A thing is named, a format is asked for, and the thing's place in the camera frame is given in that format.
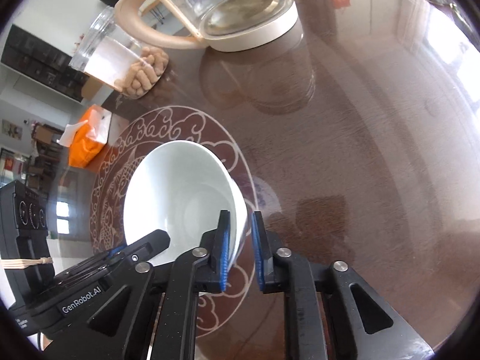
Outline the white bowl blue characters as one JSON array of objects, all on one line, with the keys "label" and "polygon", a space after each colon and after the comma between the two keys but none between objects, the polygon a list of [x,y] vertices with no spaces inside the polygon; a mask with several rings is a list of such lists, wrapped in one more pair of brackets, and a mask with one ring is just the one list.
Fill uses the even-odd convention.
[{"label": "white bowl blue characters", "polygon": [[140,161],[124,199],[123,228],[128,245],[156,229],[170,246],[151,258],[159,266],[199,246],[203,233],[217,227],[220,211],[230,212],[229,265],[239,254],[247,206],[221,160],[191,141],[164,143]]}]

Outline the orange plastic bag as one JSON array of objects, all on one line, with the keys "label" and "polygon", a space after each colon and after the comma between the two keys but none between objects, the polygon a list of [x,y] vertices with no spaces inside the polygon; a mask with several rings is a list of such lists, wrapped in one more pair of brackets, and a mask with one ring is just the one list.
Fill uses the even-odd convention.
[{"label": "orange plastic bag", "polygon": [[68,165],[86,168],[107,144],[112,113],[92,105],[75,124],[68,124],[58,144],[68,148]]}]

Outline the clear plastic snack jar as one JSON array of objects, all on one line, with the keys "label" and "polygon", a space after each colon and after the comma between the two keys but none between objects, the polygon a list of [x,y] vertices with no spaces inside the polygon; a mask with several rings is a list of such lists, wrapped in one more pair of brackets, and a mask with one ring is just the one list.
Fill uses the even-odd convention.
[{"label": "clear plastic snack jar", "polygon": [[90,25],[69,66],[127,98],[139,99],[153,89],[168,63],[165,51],[128,35],[116,23],[114,9],[106,7]]}]

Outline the black display cabinet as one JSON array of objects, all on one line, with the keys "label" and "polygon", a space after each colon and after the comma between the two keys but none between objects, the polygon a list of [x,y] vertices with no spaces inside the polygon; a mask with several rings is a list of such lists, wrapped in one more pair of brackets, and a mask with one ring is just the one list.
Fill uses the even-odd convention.
[{"label": "black display cabinet", "polygon": [[9,68],[81,102],[81,90],[89,77],[70,67],[71,59],[60,49],[14,24],[1,54],[1,62]]}]

